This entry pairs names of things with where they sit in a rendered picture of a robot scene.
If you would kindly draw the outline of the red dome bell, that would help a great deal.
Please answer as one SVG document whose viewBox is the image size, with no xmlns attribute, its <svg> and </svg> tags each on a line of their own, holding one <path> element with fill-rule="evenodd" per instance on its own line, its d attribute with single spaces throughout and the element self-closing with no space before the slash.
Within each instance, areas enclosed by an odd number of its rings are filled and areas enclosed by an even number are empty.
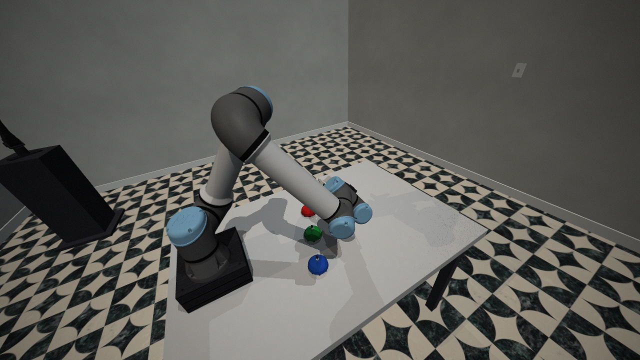
<svg viewBox="0 0 640 360">
<path fill-rule="evenodd" d="M 301 213 L 302 215 L 304 215 L 304 217 L 310 217 L 310 218 L 311 216 L 316 215 L 312 210 L 310 210 L 305 205 L 301 208 Z"/>
</svg>

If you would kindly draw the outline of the blue dome bell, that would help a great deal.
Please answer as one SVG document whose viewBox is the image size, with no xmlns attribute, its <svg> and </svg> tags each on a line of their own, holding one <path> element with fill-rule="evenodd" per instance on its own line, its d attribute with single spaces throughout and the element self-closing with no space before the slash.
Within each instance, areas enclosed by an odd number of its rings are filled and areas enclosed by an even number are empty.
<svg viewBox="0 0 640 360">
<path fill-rule="evenodd" d="M 325 256 L 316 254 L 312 256 L 308 261 L 308 270 L 314 275 L 322 275 L 327 272 L 329 268 L 329 262 Z"/>
</svg>

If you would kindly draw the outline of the green bell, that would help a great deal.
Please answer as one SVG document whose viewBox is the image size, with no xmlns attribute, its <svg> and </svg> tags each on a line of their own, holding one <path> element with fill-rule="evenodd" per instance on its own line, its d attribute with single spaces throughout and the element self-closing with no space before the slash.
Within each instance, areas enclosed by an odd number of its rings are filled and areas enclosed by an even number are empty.
<svg viewBox="0 0 640 360">
<path fill-rule="evenodd" d="M 311 225 L 305 229 L 304 237 L 307 241 L 315 242 L 322 237 L 322 230 L 315 225 Z"/>
</svg>

